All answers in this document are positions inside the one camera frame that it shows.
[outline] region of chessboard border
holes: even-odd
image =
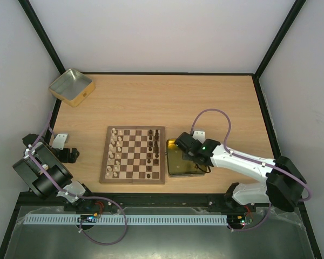
[[[109,143],[112,129],[116,128],[118,130],[160,130],[160,178],[157,180],[147,180],[147,179],[107,179],[105,177],[106,168],[107,168],[107,160],[104,159],[104,156],[109,152]],[[105,145],[102,156],[102,165],[101,172],[99,177],[99,182],[101,184],[144,184],[144,185],[163,185],[166,181],[166,161],[165,161],[165,153],[166,153],[166,143],[165,143],[165,127],[163,126],[108,126],[106,131]]]

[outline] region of open tin box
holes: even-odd
[[[72,107],[78,106],[94,89],[92,79],[75,69],[68,69],[49,86],[56,98]]]

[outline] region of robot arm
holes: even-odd
[[[186,159],[192,160],[198,166],[228,168],[257,180],[258,183],[249,185],[233,183],[230,186],[226,195],[239,205],[268,202],[284,211],[294,211],[302,194],[303,186],[265,164],[282,168],[306,183],[290,159],[284,156],[273,160],[259,158],[233,149],[229,149],[231,151],[229,153],[218,141],[199,139],[186,132],[180,135],[175,144],[184,152]],[[233,153],[242,155],[247,160],[238,158],[232,155]]]

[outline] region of dark chessboard square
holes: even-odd
[[[152,173],[152,179],[159,179],[157,172]]]
[[[126,178],[131,179],[132,176],[133,176],[133,173],[132,173],[132,172],[127,172],[127,173],[126,173]]]

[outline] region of metal tray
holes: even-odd
[[[68,69],[49,88],[67,100],[73,100],[92,83],[92,79],[75,69]]]

